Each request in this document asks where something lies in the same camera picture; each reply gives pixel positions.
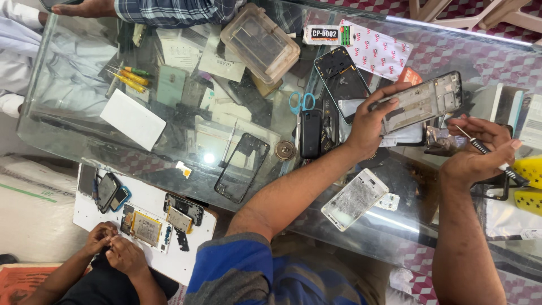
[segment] yellow screwdriver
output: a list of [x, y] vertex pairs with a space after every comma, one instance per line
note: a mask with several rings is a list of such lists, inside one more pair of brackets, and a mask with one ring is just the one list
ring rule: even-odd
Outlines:
[[135, 82], [137, 82], [139, 84], [142, 84], [143, 86], [146, 86], [146, 85], [149, 84], [148, 79], [142, 78], [141, 76], [135, 75], [135, 74], [133, 74], [131, 72], [128, 72], [126, 70], [121, 70], [121, 69], [115, 68], [113, 66], [110, 66], [110, 67], [112, 67], [113, 69], [118, 70], [119, 73], [122, 74], [123, 76], [128, 77], [129, 79], [131, 79], [131, 80], [133, 80], [133, 81], [135, 81]]
[[134, 88], [137, 92], [139, 93], [145, 93], [147, 92], [147, 89], [145, 89], [145, 87], [143, 87], [142, 85], [139, 85], [138, 83], [136, 83], [135, 81], [127, 78], [127, 77], [123, 77], [123, 76], [120, 76], [114, 72], [111, 72], [109, 70], [107, 70], [108, 72], [112, 73], [113, 75], [115, 75], [116, 77], [118, 77], [120, 79], [120, 81], [122, 81], [123, 83], [125, 83], [126, 85]]

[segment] scissor handle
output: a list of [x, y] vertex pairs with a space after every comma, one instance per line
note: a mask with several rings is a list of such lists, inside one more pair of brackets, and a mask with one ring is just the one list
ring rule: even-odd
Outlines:
[[[312, 106], [310, 108], [307, 108], [307, 97], [312, 97]], [[313, 110], [315, 105], [316, 99], [314, 98], [314, 95], [312, 93], [305, 93], [305, 96], [303, 97], [303, 111]]]
[[[298, 100], [297, 100], [297, 103], [295, 103], [295, 107], [292, 106], [292, 96], [294, 96], [295, 94], [298, 95]], [[292, 94], [290, 94], [290, 99], [288, 100], [288, 104], [290, 105], [290, 111], [297, 115], [299, 113], [299, 104], [301, 103], [301, 93], [297, 92], [297, 91], [294, 91], [292, 92]]]

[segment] scissors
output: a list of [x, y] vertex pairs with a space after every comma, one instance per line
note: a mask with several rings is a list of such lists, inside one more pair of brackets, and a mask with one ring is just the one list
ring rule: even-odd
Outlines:
[[[298, 101], [295, 103], [295, 107], [292, 106], [292, 96], [298, 95]], [[310, 108], [307, 108], [307, 97], [312, 98], [312, 106]], [[297, 151], [299, 151], [299, 141], [301, 137], [301, 112], [305, 110], [313, 110], [314, 105], [316, 104], [316, 99], [314, 98], [314, 95], [312, 93], [305, 93], [303, 96], [303, 103], [301, 102], [301, 93], [298, 91], [294, 91], [292, 94], [290, 94], [290, 99], [288, 100], [288, 103], [290, 105], [290, 111], [297, 115], [298, 122], [295, 129], [295, 148]]]

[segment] yellow item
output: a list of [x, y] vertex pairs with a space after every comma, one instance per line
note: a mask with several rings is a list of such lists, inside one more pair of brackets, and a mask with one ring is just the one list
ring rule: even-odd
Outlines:
[[542, 155], [516, 160], [512, 168], [531, 182], [529, 186], [542, 189]]
[[120, 74], [122, 74], [123, 76], [126, 76], [128, 77], [129, 79], [139, 83], [139, 84], [142, 84], [143, 86], [146, 86], [149, 84], [149, 80], [148, 79], [144, 79], [142, 78], [141, 76], [137, 76], [133, 73], [130, 73], [126, 70], [119, 70], [120, 71]]
[[139, 93], [145, 93], [147, 92], [147, 89], [145, 89], [145, 87], [143, 87], [142, 85], [139, 85], [138, 83], [136, 83], [135, 81], [133, 80], [130, 80], [128, 79], [127, 77], [123, 77], [123, 76], [120, 76], [116, 73], [113, 73], [113, 75], [115, 75], [116, 77], [118, 77], [120, 79], [120, 81], [122, 81], [123, 83], [125, 83], [126, 85], [134, 88], [137, 92]]
[[542, 189], [526, 188], [514, 193], [515, 205], [520, 209], [542, 216]]

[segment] green stripe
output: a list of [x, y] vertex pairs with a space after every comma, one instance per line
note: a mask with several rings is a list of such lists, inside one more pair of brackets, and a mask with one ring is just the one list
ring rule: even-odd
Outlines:
[[16, 192], [23, 193], [23, 194], [26, 194], [26, 195], [30, 195], [30, 196], [33, 196], [33, 197], [37, 197], [37, 198], [40, 198], [40, 199], [45, 199], [47, 201], [56, 202], [56, 200], [53, 200], [53, 199], [50, 199], [50, 198], [47, 198], [47, 197], [43, 197], [43, 196], [40, 196], [40, 195], [36, 195], [36, 194], [31, 193], [31, 192], [27, 192], [26, 190], [22, 190], [22, 189], [10, 187], [10, 186], [7, 186], [7, 185], [3, 185], [1, 183], [0, 183], [0, 187], [11, 189], [11, 190], [14, 190]]

